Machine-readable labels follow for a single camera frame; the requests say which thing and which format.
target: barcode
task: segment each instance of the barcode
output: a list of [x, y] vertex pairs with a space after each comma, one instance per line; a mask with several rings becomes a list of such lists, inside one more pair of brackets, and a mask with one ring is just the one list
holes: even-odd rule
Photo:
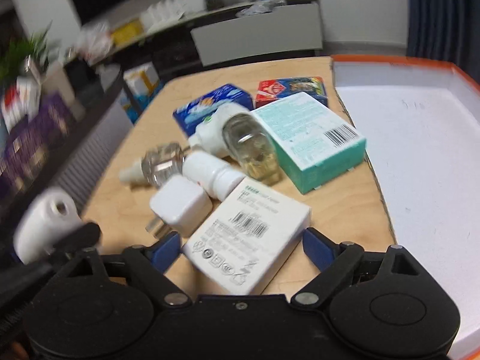
[[342, 146], [358, 137], [358, 134], [346, 124], [337, 128], [332, 128], [332, 130], [329, 130], [324, 134], [334, 143], [335, 146]]
[[248, 215], [241, 211], [234, 216], [231, 221], [236, 225], [236, 228], [248, 236], [261, 238], [268, 230], [268, 225], [260, 221], [256, 216]]

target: green plant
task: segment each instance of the green plant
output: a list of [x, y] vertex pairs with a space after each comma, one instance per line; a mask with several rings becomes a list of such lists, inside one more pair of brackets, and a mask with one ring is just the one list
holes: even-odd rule
[[49, 55], [59, 46], [59, 42], [48, 42], [50, 25], [42, 32], [33, 34], [30, 39], [11, 40], [8, 50], [0, 57], [0, 83], [14, 80], [20, 73], [20, 67], [28, 56], [39, 64], [41, 71], [49, 67]]

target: white box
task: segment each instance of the white box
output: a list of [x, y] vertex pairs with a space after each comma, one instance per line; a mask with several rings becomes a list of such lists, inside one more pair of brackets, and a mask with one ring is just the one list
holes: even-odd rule
[[335, 89], [369, 142], [396, 241], [460, 311], [448, 357], [466, 359], [480, 350], [480, 87], [452, 63], [356, 57], [335, 61]]
[[153, 63], [148, 62], [123, 74], [123, 79], [128, 84], [134, 96], [150, 96], [160, 82]]
[[309, 206], [245, 178], [183, 253], [231, 295], [260, 294], [310, 225]]

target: blue box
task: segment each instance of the blue box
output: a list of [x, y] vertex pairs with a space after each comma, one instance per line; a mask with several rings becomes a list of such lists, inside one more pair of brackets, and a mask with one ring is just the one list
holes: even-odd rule
[[249, 93], [237, 88], [235, 85], [226, 84], [176, 109], [173, 112], [173, 117], [186, 135], [190, 137], [207, 116], [212, 115], [220, 105], [229, 102], [243, 105], [250, 111], [254, 109]]

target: wooden table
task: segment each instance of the wooden table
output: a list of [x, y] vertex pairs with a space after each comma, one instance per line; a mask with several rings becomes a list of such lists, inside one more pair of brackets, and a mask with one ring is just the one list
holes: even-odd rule
[[[100, 225], [102, 252], [112, 254], [130, 245], [150, 246], [155, 243], [154, 237], [145, 231], [145, 225], [153, 217], [148, 203], [155, 190], [130, 190], [120, 184], [118, 173], [155, 145], [173, 140], [187, 145], [185, 136], [172, 118], [174, 109], [226, 83], [233, 83], [254, 97], [260, 80], [321, 76], [325, 80], [330, 108], [349, 120], [333, 87], [330, 62], [329, 57], [261, 62], [207, 71], [169, 82], [118, 150], [83, 215], [84, 219]], [[335, 242], [354, 241], [368, 251], [385, 251], [394, 242], [381, 193], [367, 162], [306, 195], [301, 195], [286, 176], [274, 189], [311, 206], [311, 225]], [[290, 298], [317, 274], [318, 270], [303, 254], [299, 244], [264, 293], [284, 293]], [[183, 255], [166, 276], [193, 298], [198, 293], [218, 291]]]

